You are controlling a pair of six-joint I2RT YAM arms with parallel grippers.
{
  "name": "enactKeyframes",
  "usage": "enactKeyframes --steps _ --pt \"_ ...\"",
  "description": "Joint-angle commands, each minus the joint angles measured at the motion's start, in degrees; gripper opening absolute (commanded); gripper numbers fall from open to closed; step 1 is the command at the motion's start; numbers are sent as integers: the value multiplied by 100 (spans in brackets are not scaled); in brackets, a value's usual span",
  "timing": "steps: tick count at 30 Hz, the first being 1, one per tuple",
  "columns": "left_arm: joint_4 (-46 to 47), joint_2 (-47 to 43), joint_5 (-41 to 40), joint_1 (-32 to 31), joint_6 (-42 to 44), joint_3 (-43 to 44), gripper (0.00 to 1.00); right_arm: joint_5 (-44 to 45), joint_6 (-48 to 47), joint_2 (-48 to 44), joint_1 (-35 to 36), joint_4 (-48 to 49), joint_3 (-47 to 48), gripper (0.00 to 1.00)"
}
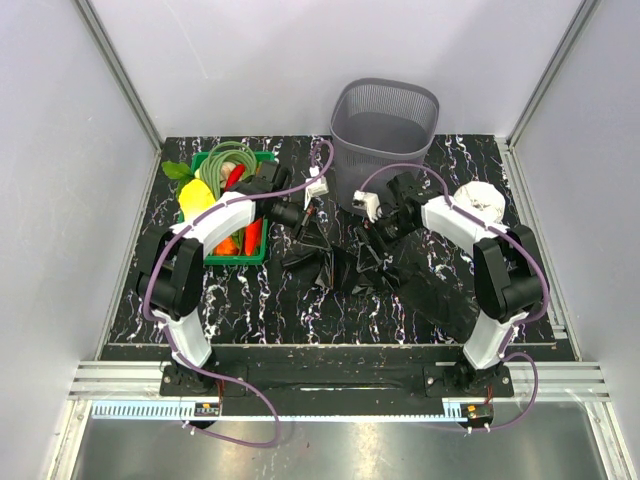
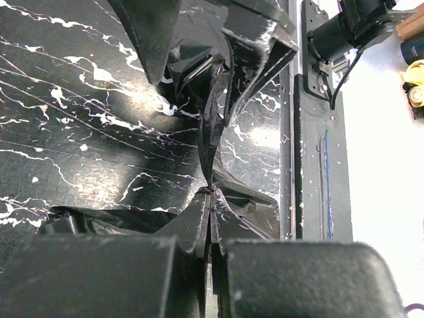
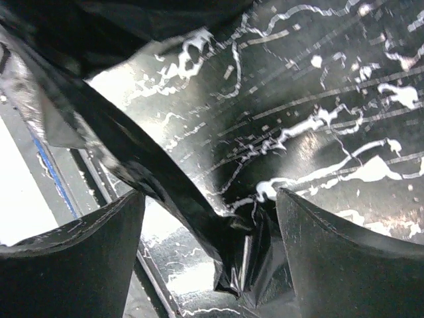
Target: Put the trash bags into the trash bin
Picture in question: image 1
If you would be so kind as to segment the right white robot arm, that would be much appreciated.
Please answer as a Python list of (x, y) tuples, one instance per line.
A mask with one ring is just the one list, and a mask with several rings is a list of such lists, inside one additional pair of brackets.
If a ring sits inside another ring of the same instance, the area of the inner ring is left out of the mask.
[[(420, 186), (409, 173), (395, 176), (387, 187), (395, 202), (389, 212), (375, 193), (360, 189), (353, 195), (352, 202), (362, 206), (368, 218), (361, 250), (373, 257), (377, 273), (402, 303), (461, 343), (460, 359), (442, 375), (444, 386), (478, 395), (499, 377), (518, 328), (547, 312), (549, 284), (536, 236), (525, 225), (501, 224), (485, 197), (496, 192), (490, 184), (481, 184), (483, 196), (470, 204), (447, 190)], [(471, 258), (471, 298), (419, 267), (383, 267), (392, 250), (418, 230), (444, 237)]]

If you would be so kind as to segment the black trash bag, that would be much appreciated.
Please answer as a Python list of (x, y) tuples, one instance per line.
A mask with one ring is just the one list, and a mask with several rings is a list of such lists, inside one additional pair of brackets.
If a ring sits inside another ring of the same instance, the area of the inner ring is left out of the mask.
[(390, 294), (406, 308), (456, 342), (470, 339), (479, 307), (468, 294), (447, 284), (418, 263), (394, 266), (391, 253), (398, 242), (385, 242), (369, 223), (355, 228), (357, 251), (331, 244), (316, 224), (285, 255), (288, 272), (307, 272), (311, 284), (346, 297)]

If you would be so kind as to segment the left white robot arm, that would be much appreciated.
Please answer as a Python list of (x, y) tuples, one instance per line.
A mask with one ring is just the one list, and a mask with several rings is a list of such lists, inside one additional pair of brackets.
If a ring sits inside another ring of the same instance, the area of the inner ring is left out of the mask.
[(206, 255), (259, 218), (300, 232), (307, 211), (287, 198), (318, 183), (324, 174), (317, 170), (305, 183), (287, 188), (289, 170), (265, 161), (255, 175), (235, 183), (195, 218), (143, 236), (135, 291), (145, 318), (163, 329), (173, 359), (185, 367), (181, 380), (193, 394), (209, 393), (217, 381), (216, 370), (207, 364), (212, 347), (198, 313)]

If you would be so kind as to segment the grey mesh trash bin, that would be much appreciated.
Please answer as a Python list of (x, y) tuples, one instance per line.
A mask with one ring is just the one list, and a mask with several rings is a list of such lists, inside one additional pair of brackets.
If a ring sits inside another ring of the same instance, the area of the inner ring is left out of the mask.
[(428, 89), (395, 80), (361, 78), (340, 93), (330, 119), (334, 146), (336, 199), (356, 214), (353, 194), (366, 183), (368, 192), (390, 203), (386, 183), (421, 164), (439, 118), (440, 104)]

